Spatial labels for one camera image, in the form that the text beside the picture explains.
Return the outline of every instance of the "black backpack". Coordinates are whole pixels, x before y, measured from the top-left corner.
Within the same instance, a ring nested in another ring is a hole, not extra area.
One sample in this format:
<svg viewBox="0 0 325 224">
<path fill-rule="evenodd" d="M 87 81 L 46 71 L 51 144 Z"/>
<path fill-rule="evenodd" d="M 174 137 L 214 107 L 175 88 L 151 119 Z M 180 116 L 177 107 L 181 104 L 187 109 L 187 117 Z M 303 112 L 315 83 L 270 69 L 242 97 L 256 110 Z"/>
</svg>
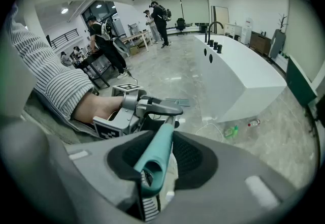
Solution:
<svg viewBox="0 0 325 224">
<path fill-rule="evenodd" d="M 166 22 L 169 22 L 170 20 L 172 20 L 172 12 L 171 10 L 169 9 L 165 9 L 164 7 L 162 6 L 159 6 L 162 11 L 163 11 L 163 16 L 161 17 L 160 15 L 158 15 L 162 20 L 166 21 Z"/>
</svg>

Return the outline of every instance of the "black office chair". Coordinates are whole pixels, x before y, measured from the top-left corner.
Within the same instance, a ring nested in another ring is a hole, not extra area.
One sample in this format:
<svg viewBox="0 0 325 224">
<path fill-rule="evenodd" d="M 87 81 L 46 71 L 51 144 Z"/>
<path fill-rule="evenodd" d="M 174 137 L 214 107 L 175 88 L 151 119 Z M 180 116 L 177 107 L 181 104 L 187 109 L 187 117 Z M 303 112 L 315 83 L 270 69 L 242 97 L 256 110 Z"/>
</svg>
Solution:
<svg viewBox="0 0 325 224">
<path fill-rule="evenodd" d="M 183 18 L 178 18 L 177 25 L 175 24 L 175 26 L 176 26 L 176 30 L 180 30 L 181 34 L 184 34 L 183 30 L 185 29 L 185 20 Z"/>
</svg>

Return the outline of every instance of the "hand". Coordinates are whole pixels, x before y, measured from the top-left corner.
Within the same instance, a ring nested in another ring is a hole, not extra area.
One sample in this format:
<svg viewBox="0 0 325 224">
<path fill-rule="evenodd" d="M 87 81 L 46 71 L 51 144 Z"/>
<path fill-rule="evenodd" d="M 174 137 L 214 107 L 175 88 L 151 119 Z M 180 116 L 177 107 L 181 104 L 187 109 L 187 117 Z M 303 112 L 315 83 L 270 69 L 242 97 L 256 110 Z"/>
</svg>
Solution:
<svg viewBox="0 0 325 224">
<path fill-rule="evenodd" d="M 123 97 L 98 97 L 88 92 L 77 105 L 74 118 L 84 123 L 92 123 L 95 116 L 108 119 L 120 109 L 122 102 Z"/>
</svg>

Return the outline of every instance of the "white counter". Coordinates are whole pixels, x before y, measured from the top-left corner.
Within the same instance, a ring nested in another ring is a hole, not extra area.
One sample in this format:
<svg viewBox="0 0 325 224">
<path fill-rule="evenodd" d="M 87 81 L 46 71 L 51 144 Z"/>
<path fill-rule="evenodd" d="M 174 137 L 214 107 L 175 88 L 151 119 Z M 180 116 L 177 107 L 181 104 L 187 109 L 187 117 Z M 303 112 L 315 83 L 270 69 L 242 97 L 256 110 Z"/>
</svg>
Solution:
<svg viewBox="0 0 325 224">
<path fill-rule="evenodd" d="M 286 87 L 282 76 L 245 45 L 229 37 L 211 36 L 222 45 L 222 53 L 218 54 L 204 43 L 204 35 L 195 37 L 196 56 L 208 92 L 211 117 L 218 122 L 257 116 Z"/>
</svg>

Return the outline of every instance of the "plastic bottle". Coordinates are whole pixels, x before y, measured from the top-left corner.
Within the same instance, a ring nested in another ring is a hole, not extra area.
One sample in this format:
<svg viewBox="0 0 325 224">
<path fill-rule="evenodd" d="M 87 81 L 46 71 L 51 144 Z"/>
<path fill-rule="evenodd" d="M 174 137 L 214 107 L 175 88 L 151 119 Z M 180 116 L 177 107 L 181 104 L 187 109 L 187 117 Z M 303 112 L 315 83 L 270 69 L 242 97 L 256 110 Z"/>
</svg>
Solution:
<svg viewBox="0 0 325 224">
<path fill-rule="evenodd" d="M 233 138 L 238 133 L 238 126 L 228 128 L 226 131 L 224 131 L 224 138 Z"/>
<path fill-rule="evenodd" d="M 250 123 L 248 123 L 248 126 L 257 126 L 261 123 L 261 121 L 259 119 L 255 119 L 253 121 L 251 121 Z"/>
</svg>

